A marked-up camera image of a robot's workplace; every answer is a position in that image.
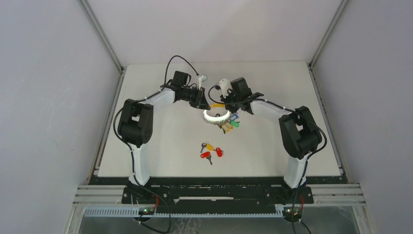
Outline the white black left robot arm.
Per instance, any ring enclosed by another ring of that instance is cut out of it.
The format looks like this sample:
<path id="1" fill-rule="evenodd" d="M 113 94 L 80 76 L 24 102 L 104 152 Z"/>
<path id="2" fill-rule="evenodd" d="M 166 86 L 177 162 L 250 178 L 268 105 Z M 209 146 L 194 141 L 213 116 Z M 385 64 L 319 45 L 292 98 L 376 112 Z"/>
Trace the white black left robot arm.
<path id="1" fill-rule="evenodd" d="M 186 101 L 192 108 L 210 110 L 202 84 L 207 81 L 206 75 L 197 75 L 198 84 L 187 85 L 189 74 L 176 71 L 173 79 L 160 86 L 160 89 L 141 100 L 127 99 L 123 107 L 115 115 L 119 118 L 114 127 L 116 137 L 125 143 L 131 152 L 132 173 L 129 181 L 137 185 L 133 197 L 140 203 L 151 200 L 152 190 L 145 186 L 150 178 L 147 167 L 147 143 L 153 133 L 153 116 L 170 104 Z"/>

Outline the large keyring with yellow handle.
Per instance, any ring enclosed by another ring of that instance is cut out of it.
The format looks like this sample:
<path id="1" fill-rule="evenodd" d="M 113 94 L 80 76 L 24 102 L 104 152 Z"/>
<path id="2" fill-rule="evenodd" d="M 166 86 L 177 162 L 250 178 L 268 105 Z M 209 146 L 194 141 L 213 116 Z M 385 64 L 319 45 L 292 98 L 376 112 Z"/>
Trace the large keyring with yellow handle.
<path id="1" fill-rule="evenodd" d="M 222 125 L 231 116 L 231 112 L 225 108 L 224 104 L 211 104 L 209 110 L 204 110 L 203 119 L 208 124 Z"/>

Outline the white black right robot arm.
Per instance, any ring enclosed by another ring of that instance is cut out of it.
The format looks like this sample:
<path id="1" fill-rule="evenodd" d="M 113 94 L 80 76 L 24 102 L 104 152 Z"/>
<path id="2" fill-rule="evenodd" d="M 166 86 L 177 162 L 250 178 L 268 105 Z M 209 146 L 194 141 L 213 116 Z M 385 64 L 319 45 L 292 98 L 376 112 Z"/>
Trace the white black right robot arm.
<path id="1" fill-rule="evenodd" d="M 253 93 L 244 78 L 222 79 L 218 86 L 222 92 L 220 99 L 230 112 L 242 110 L 279 124 L 282 144 L 289 155 L 282 198 L 295 202 L 301 195 L 299 187 L 306 181 L 308 159 L 326 146 L 326 135 L 311 111 L 306 106 L 291 109 L 268 101 L 262 93 Z"/>

